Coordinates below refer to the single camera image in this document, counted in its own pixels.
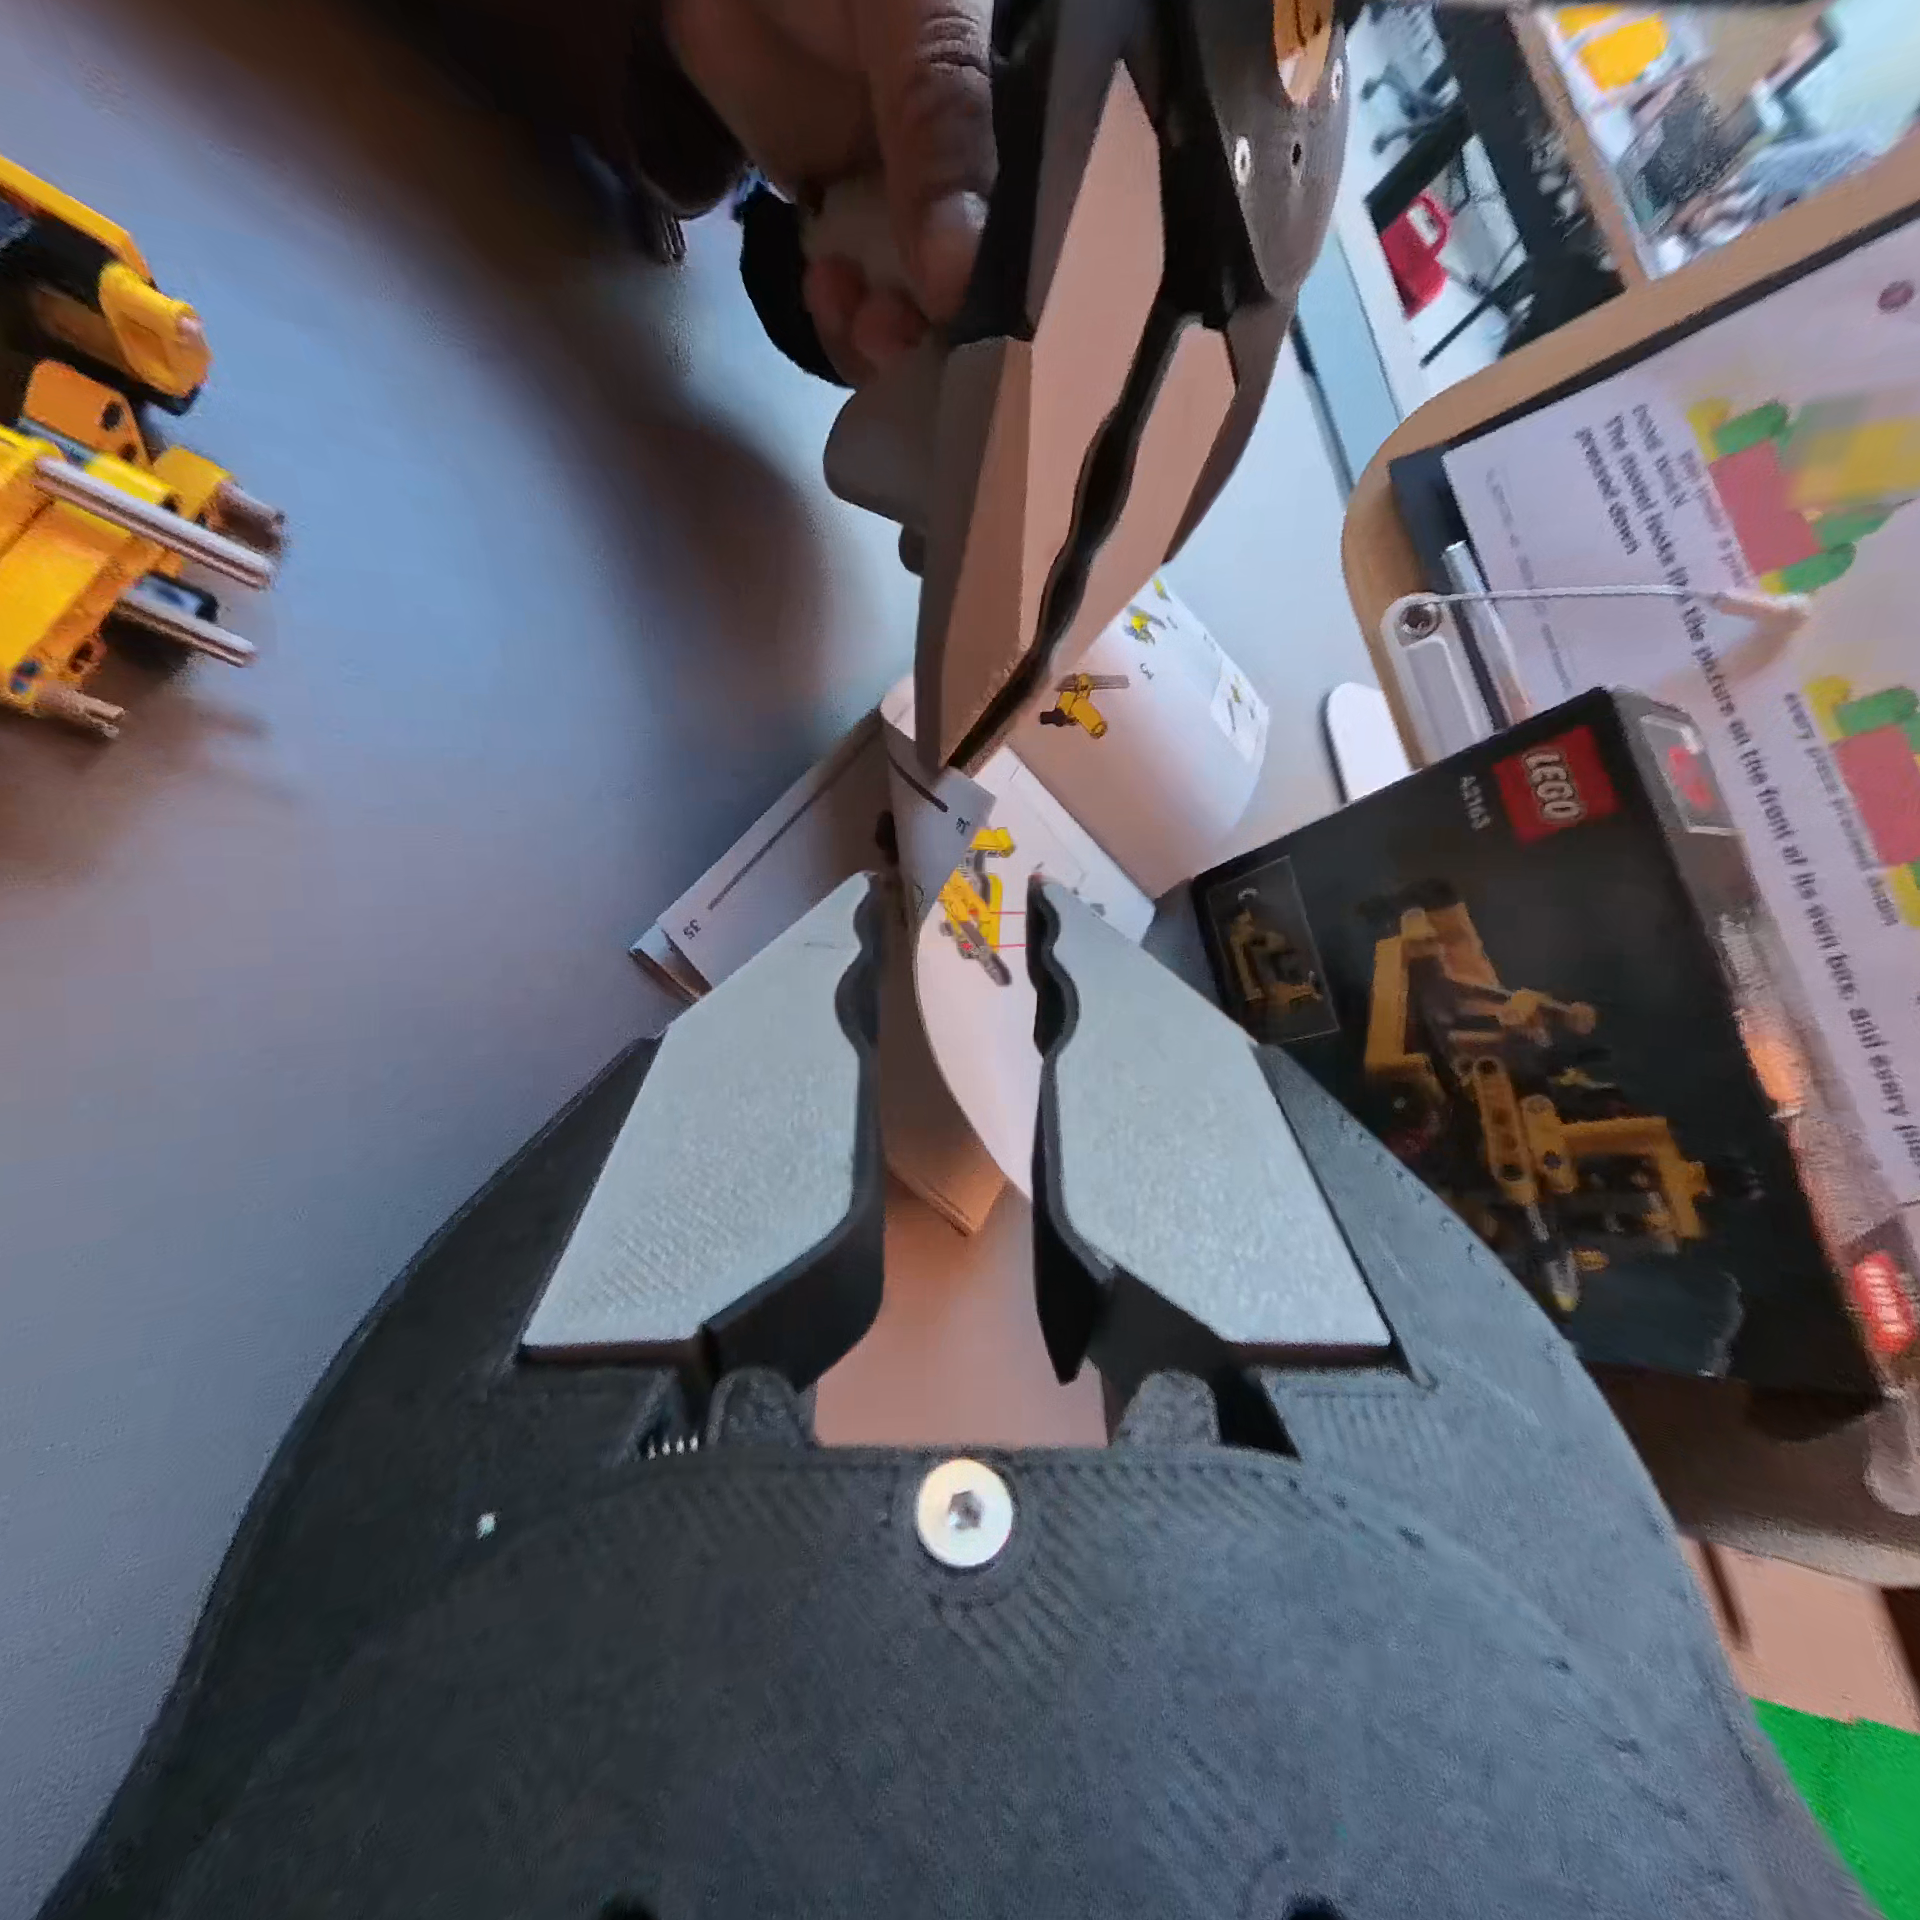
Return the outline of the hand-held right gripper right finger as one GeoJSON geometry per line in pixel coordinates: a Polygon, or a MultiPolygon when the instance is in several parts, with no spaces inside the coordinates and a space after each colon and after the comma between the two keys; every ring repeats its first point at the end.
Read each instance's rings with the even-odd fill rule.
{"type": "Polygon", "coordinates": [[[1036,1304],[1064,1380],[1376,1370],[1395,1334],[1260,1047],[1032,880],[1036,1304]]]}

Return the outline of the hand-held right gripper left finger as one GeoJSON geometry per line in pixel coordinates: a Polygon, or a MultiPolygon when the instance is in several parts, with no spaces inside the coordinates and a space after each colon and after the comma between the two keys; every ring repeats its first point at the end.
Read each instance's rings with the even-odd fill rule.
{"type": "Polygon", "coordinates": [[[843,880],[662,1030],[522,1357],[814,1388],[853,1354],[882,1296],[882,909],[843,880]]]}

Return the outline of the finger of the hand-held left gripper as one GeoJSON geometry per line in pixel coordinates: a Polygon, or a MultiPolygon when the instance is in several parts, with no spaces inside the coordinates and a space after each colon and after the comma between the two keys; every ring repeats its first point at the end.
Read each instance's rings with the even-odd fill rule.
{"type": "Polygon", "coordinates": [[[1268,375],[1240,381],[1230,338],[1201,320],[1152,334],[1114,381],[1114,334],[1018,343],[1021,427],[1014,576],[1019,650],[1001,728],[1043,682],[1171,560],[1240,461],[1268,375]]]}
{"type": "Polygon", "coordinates": [[[1029,338],[946,352],[916,635],[916,740],[966,771],[1061,635],[1089,476],[1161,291],[1158,139],[1128,67],[1097,102],[1029,338]]]}

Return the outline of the white lego instruction booklet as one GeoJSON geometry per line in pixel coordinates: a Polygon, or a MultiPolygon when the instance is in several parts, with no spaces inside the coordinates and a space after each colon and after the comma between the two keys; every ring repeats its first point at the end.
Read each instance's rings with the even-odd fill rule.
{"type": "Polygon", "coordinates": [[[922,778],[901,679],[630,947],[684,1002],[854,872],[899,911],[882,982],[892,1172],[961,1232],[1032,1194],[1041,1099],[1027,888],[1057,880],[1141,942],[1249,810],[1268,709],[1157,571],[1014,720],[979,775],[922,778]]]}

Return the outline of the black lego set box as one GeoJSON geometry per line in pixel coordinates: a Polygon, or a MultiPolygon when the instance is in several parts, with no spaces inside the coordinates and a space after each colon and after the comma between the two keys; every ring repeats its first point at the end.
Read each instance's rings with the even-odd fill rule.
{"type": "Polygon", "coordinates": [[[1213,994],[1602,1372],[1916,1388],[1877,1194],[1721,763],[1595,688],[1188,887],[1213,994]]]}

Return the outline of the yellow lego vehicle model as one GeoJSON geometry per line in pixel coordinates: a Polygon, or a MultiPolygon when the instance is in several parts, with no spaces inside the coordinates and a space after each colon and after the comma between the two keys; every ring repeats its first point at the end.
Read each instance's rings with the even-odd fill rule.
{"type": "Polygon", "coordinates": [[[283,514],[166,437],[208,381],[201,312],[131,230],[3,159],[3,704],[115,738],[112,642],[251,664],[217,592],[267,592],[283,514]]]}

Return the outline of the person's left hand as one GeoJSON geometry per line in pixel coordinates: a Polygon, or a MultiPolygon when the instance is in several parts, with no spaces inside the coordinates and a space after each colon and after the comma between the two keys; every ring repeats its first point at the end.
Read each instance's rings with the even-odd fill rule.
{"type": "Polygon", "coordinates": [[[996,179],[992,5],[672,3],[662,31],[744,152],[793,202],[878,179],[899,285],[817,256],[804,303],[832,371],[865,384],[956,317],[996,179]]]}

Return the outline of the silver computer monitor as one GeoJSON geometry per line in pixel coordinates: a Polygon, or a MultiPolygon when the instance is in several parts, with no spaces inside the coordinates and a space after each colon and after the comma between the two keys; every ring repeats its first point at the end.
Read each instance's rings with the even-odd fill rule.
{"type": "Polygon", "coordinates": [[[1334,484],[1349,498],[1380,446],[1429,399],[1429,380],[1368,202],[1361,83],[1347,64],[1334,80],[1349,112],[1347,158],[1292,332],[1334,484]]]}

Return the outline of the red chair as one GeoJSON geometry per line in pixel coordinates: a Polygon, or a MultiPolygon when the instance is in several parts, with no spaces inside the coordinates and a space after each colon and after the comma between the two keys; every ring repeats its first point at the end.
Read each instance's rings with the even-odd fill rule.
{"type": "Polygon", "coordinates": [[[1405,320],[1419,317],[1452,285],[1446,246],[1452,212],[1432,192],[1419,192],[1379,230],[1380,253],[1405,320]]]}

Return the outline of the round wooden side table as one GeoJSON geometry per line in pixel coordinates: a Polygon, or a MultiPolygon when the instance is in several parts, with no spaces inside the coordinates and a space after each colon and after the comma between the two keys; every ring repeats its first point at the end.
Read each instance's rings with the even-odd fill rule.
{"type": "MultiPolygon", "coordinates": [[[[1389,484],[1393,463],[1547,403],[1720,303],[1757,295],[1818,252],[1916,212],[1916,203],[1918,148],[1916,134],[1906,134],[1858,176],[1665,279],[1625,285],[1616,299],[1440,390],[1395,430],[1353,486],[1339,557],[1404,738],[1411,738],[1411,717],[1385,639],[1385,612],[1425,588],[1425,565],[1389,484]]],[[[1868,1421],[1786,1437],[1765,1427],[1749,1394],[1732,1383],[1609,1374],[1600,1378],[1600,1392],[1684,1534],[1880,1589],[1916,1589],[1918,1523],[1868,1493],[1868,1421]]]]}

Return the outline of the black clipboard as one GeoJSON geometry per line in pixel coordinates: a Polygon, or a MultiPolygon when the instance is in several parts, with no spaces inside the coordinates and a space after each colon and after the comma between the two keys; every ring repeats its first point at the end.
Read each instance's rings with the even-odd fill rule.
{"type": "Polygon", "coordinates": [[[1906,144],[1728,246],[1665,279],[1630,285],[1540,343],[1454,384],[1401,423],[1357,480],[1342,527],[1342,567],[1411,750],[1411,723],[1387,677],[1379,628],[1400,596],[1442,588],[1442,550],[1467,538],[1445,471],[1446,451],[1779,295],[1916,224],[1916,212],[1916,144],[1906,144]]]}

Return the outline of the silver clipboard clip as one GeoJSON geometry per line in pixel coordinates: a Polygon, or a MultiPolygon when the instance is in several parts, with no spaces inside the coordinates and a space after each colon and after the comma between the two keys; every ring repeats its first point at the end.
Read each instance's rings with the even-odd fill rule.
{"type": "Polygon", "coordinates": [[[1442,550],[1442,588],[1389,603],[1379,628],[1419,763],[1438,763],[1531,717],[1513,639],[1467,539],[1442,550]]]}

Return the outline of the white rounded stand foot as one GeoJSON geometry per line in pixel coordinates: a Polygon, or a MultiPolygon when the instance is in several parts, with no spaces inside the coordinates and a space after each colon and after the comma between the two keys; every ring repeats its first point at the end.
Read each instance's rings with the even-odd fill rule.
{"type": "Polygon", "coordinates": [[[1345,805],[1405,780],[1413,759],[1380,688],[1342,682],[1323,704],[1323,728],[1345,805]]]}

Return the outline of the green plastic block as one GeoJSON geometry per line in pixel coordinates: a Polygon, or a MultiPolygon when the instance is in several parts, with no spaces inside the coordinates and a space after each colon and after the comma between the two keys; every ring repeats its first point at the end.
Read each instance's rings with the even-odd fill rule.
{"type": "Polygon", "coordinates": [[[1918,1915],[1918,1734],[1752,1702],[1819,1828],[1886,1917],[1918,1915]]]}

